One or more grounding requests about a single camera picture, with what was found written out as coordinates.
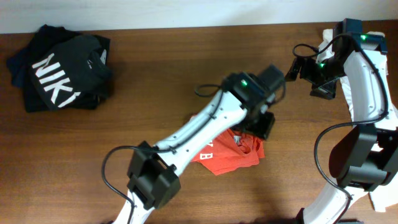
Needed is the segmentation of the orange printed t-shirt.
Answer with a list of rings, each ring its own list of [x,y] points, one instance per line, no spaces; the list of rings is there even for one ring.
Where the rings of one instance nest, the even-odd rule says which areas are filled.
[[[210,141],[192,160],[214,175],[251,167],[265,158],[263,139],[227,129]]]

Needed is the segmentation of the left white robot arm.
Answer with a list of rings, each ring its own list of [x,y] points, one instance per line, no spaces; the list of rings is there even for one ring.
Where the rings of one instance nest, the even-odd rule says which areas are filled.
[[[259,75],[232,73],[207,106],[187,124],[153,146],[134,147],[127,170],[126,203],[116,223],[144,223],[180,190],[180,175],[190,161],[223,131],[238,131],[267,139],[275,121],[268,111],[284,76],[270,69]]]

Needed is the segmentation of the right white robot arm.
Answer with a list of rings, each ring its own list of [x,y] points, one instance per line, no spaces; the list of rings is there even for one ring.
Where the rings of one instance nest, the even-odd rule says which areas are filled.
[[[326,186],[299,211],[297,223],[341,223],[352,204],[397,174],[397,116],[387,82],[386,39],[363,32],[357,19],[337,23],[332,38],[312,55],[296,55],[285,79],[307,80],[312,96],[331,100],[342,77],[350,86],[351,131],[331,150],[329,171],[323,173]]]

